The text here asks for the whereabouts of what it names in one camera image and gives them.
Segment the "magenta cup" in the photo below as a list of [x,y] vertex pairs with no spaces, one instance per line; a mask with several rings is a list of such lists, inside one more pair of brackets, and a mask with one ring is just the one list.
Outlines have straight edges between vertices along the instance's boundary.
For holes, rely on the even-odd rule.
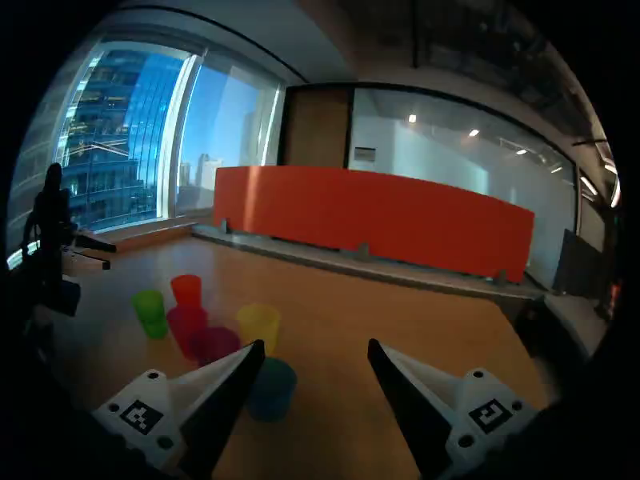
[[198,364],[204,366],[240,350],[240,338],[228,328],[210,326],[194,333],[189,347]]
[[169,310],[166,319],[182,354],[189,360],[196,360],[191,351],[190,339],[206,328],[206,312],[199,306],[178,305]]

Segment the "orange panel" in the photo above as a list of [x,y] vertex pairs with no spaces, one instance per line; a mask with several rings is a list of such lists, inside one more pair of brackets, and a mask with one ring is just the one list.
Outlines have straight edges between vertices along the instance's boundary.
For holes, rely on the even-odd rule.
[[312,166],[216,173],[214,224],[520,282],[534,214],[467,190],[396,175]]

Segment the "blue cup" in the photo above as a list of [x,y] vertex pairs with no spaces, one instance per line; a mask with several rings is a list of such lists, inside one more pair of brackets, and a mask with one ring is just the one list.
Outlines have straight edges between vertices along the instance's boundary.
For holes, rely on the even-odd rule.
[[253,420],[277,422],[286,416],[294,396],[298,376],[286,362],[265,358],[247,400]]

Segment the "translucent cup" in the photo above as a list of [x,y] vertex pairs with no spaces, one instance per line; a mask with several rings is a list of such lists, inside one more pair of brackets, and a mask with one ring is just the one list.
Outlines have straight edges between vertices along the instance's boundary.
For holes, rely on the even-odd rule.
[[189,360],[196,360],[191,351],[191,337],[206,328],[206,312],[198,306],[177,305],[166,315],[166,319],[174,334],[180,350]]
[[240,338],[247,345],[254,340],[263,340],[265,354],[272,355],[278,341],[280,312],[268,305],[246,305],[236,314]]
[[162,294],[157,290],[144,290],[134,295],[131,301],[146,336],[153,339],[164,338],[169,328]]
[[180,275],[171,280],[178,305],[202,306],[202,280],[197,275]]
[[223,326],[210,326],[194,333],[189,340],[189,349],[200,366],[240,350],[240,338]]
[[265,358],[247,399],[249,415],[260,422],[282,420],[289,411],[298,376],[286,362]]

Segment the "window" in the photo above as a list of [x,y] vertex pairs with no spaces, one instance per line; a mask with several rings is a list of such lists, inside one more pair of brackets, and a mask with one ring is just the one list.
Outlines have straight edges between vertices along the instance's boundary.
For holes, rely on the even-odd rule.
[[349,168],[444,183],[533,211],[527,272],[553,285],[564,230],[575,228],[575,170],[538,136],[451,100],[356,89]]
[[184,62],[143,44],[96,58],[67,109],[55,153],[73,220],[91,230],[158,216],[159,145]]
[[52,162],[62,165],[72,219],[93,231],[210,209],[219,166],[275,164],[278,142],[270,140],[278,137],[284,86],[232,56],[142,42],[78,49],[22,144],[6,255],[19,248]]
[[221,166],[275,164],[282,108],[278,82],[219,55],[205,58],[186,114],[178,162],[176,214],[209,209]]

